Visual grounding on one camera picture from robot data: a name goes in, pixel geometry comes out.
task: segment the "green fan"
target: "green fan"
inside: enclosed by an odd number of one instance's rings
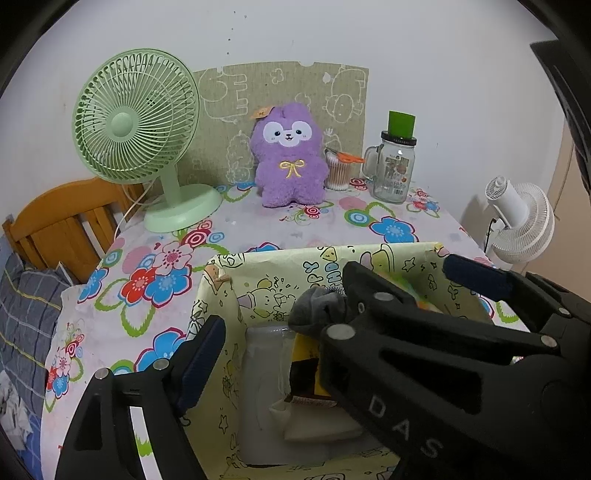
[[[209,185],[179,186],[175,164],[193,139],[199,94],[193,75],[159,50],[129,50],[106,61],[86,82],[73,116],[82,161],[113,183],[160,177],[164,196],[146,210],[145,227],[172,232],[221,204]]]

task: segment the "purple plush toy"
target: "purple plush toy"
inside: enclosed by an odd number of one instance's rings
[[[324,201],[329,168],[320,156],[321,146],[322,132],[302,103],[273,107],[256,123],[251,150],[259,162],[255,183],[262,188],[263,206]]]

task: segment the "white wall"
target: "white wall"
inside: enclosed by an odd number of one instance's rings
[[[494,175],[550,185],[563,116],[529,43],[551,38],[516,0],[80,0],[0,99],[0,218],[90,176],[71,135],[80,87],[110,56],[155,47],[192,70],[368,67],[365,146],[379,141],[389,109],[416,115],[414,180],[475,231]]]

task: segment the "yellow bow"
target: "yellow bow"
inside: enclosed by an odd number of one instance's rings
[[[291,174],[294,173],[296,177],[301,177],[301,175],[298,173],[297,168],[296,167],[305,167],[306,166],[306,162],[303,161],[302,159],[296,160],[296,161],[282,161],[279,164],[279,168],[285,170],[286,168],[289,168],[289,172],[287,172],[287,177],[285,178],[289,178],[291,177]]]

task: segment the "floral tablecloth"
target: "floral tablecloth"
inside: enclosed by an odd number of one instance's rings
[[[41,419],[45,480],[55,476],[70,420],[97,369],[141,371],[157,358],[170,357],[188,333],[195,333],[191,318],[203,314],[194,305],[196,289],[204,270],[215,281],[215,272],[208,270],[215,266],[207,265],[214,255],[382,242],[382,249],[372,254],[379,259],[388,243],[437,241],[449,252],[490,263],[458,222],[418,187],[411,188],[404,204],[392,205],[376,201],[363,180],[353,179],[344,192],[327,190],[320,205],[277,209],[262,207],[252,183],[218,191],[220,208],[181,231],[148,232],[142,215],[136,215],[81,289],[75,306],[69,312],[64,308],[46,362]],[[524,328],[505,304],[481,301],[496,324]],[[274,311],[262,307],[257,314],[272,320]],[[141,410],[132,409],[132,418],[146,478],[159,478]]]

